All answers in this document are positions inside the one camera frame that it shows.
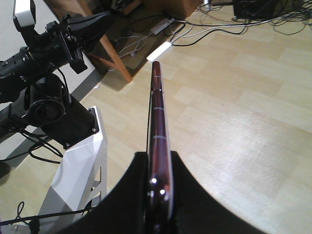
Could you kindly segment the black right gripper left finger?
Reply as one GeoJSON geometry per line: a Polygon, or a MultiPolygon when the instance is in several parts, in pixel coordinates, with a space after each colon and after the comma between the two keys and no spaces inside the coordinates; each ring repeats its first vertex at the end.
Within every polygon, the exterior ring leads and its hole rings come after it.
{"type": "Polygon", "coordinates": [[[91,212],[59,234],[144,234],[148,157],[136,152],[116,186],[91,212]]]}

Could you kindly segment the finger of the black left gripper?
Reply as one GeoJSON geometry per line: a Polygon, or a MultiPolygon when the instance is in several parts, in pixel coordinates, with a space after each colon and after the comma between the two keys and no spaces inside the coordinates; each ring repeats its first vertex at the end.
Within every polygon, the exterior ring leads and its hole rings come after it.
{"type": "Polygon", "coordinates": [[[87,17],[71,17],[67,20],[70,34],[77,39],[86,53],[93,52],[96,44],[114,23],[114,17],[109,11],[87,17]]]}

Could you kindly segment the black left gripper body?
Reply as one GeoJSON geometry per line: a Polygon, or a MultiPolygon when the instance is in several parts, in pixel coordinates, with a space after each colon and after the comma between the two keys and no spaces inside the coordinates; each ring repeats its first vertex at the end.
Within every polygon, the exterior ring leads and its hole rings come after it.
{"type": "Polygon", "coordinates": [[[66,15],[62,17],[59,23],[50,22],[46,25],[46,31],[56,40],[56,45],[64,53],[65,64],[69,64],[77,74],[80,74],[87,69],[87,66],[84,63],[77,37],[74,36],[70,28],[73,19],[70,15],[66,15]]]}

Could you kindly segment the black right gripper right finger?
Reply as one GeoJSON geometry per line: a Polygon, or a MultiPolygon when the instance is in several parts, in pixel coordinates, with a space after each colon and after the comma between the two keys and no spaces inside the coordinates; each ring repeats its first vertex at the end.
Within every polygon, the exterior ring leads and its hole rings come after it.
{"type": "Polygon", "coordinates": [[[230,212],[193,177],[176,151],[171,152],[174,176],[173,234],[262,234],[262,230],[230,212]]]}

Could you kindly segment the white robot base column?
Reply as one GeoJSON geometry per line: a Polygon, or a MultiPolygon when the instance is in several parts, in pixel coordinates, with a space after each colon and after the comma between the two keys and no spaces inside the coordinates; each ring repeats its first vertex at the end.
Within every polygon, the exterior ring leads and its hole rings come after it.
{"type": "Polygon", "coordinates": [[[106,196],[108,140],[99,108],[91,112],[98,130],[65,151],[39,215],[78,211],[97,195],[106,196]]]}

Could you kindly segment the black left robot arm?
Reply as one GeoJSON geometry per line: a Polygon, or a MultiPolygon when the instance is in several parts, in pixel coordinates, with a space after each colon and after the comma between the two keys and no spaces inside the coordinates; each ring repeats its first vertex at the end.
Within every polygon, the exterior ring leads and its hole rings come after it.
{"type": "Polygon", "coordinates": [[[5,141],[31,125],[39,127],[65,149],[98,131],[93,111],[83,107],[55,71],[69,65],[77,74],[87,69],[83,54],[114,25],[108,11],[87,17],[64,16],[50,22],[45,32],[35,23],[23,24],[13,16],[26,46],[0,63],[0,101],[8,103],[0,113],[0,139],[5,141]]]}

